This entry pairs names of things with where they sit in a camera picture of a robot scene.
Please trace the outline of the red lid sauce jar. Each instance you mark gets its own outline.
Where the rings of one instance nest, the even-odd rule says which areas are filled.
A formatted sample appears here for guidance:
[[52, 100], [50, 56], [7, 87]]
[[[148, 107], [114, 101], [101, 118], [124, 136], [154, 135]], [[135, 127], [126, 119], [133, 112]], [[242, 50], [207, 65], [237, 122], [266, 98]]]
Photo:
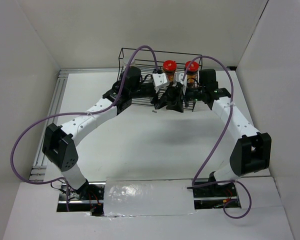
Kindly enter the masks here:
[[195, 81], [197, 80], [197, 73], [199, 70], [199, 64], [194, 61], [191, 63], [190, 61], [187, 61], [185, 63], [185, 69], [188, 69], [186, 77], [187, 77], [187, 87], [192, 88], [195, 85]]
[[177, 63], [174, 60], [166, 60], [163, 62], [162, 70], [166, 74], [170, 86], [174, 84], [176, 69]]

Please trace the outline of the black cap spice bottle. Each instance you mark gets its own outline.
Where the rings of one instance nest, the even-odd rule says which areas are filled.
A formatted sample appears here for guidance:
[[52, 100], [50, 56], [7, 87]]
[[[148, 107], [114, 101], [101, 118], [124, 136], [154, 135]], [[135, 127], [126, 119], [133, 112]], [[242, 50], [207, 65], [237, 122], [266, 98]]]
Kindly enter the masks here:
[[170, 101], [175, 101], [177, 99], [182, 99], [182, 94], [172, 94], [171, 86], [168, 87], [168, 89], [166, 90], [166, 92], [168, 93]]

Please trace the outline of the silver lid blue label jar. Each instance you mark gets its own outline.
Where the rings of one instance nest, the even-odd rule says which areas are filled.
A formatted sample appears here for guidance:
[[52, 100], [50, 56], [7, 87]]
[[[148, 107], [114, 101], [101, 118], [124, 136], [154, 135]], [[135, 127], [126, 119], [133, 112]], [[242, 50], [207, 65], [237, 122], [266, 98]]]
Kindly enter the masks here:
[[[129, 61], [130, 61], [130, 57], [128, 57], [128, 56], [125, 56], [123, 59], [122, 59], [122, 63], [123, 63], [123, 68], [125, 69], [126, 67], [127, 67], [127, 65], [128, 65], [128, 63], [129, 63]], [[132, 60], [131, 60], [131, 63], [130, 63], [130, 65], [129, 65], [129, 67], [135, 67], [136, 66], [136, 60], [135, 60], [135, 58], [133, 58]]]

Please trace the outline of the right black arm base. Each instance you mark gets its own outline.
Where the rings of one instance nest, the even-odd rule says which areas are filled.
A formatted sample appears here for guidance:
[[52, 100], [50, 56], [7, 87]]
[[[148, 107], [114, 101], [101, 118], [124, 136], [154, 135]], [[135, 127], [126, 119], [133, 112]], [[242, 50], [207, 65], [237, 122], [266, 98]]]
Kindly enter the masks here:
[[194, 209], [222, 209], [226, 203], [226, 208], [239, 208], [240, 201], [234, 183], [224, 185], [213, 184], [205, 187], [188, 186], [188, 190], [193, 193]]

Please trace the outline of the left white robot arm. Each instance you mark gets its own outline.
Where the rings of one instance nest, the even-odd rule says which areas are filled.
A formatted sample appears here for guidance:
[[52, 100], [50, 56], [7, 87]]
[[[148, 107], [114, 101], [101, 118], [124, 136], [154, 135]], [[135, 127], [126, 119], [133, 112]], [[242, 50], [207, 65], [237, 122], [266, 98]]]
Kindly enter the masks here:
[[101, 124], [130, 107], [133, 99], [154, 98], [160, 89], [169, 85], [167, 75], [162, 71], [155, 71], [151, 82], [143, 83], [141, 79], [139, 68], [126, 68], [120, 80], [84, 115], [62, 125], [52, 123], [46, 128], [42, 152], [60, 170], [76, 199], [86, 199], [92, 190], [77, 164], [80, 142]]

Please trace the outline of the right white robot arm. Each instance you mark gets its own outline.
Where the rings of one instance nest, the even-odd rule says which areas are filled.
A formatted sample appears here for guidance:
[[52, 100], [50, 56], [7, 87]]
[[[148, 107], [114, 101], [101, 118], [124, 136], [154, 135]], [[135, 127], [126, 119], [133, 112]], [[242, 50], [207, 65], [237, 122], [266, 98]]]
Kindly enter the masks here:
[[272, 139], [268, 133], [261, 133], [242, 114], [234, 103], [234, 87], [220, 88], [214, 69], [199, 71], [199, 86], [188, 88], [186, 100], [197, 99], [208, 105], [224, 123], [221, 136], [206, 158], [210, 160], [223, 136], [229, 132], [235, 141], [226, 165], [209, 175], [208, 190], [213, 196], [220, 196], [226, 185], [239, 178], [265, 170], [270, 165]]

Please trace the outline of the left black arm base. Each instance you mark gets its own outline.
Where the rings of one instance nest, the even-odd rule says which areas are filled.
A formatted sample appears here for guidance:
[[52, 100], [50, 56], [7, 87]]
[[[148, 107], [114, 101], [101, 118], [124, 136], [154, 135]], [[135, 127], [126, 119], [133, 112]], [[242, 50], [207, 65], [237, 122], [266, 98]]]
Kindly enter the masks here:
[[58, 213], [83, 212], [93, 217], [104, 215], [105, 186], [105, 182], [89, 182], [82, 192], [77, 193], [62, 180], [59, 185], [50, 184], [59, 194], [56, 209]]

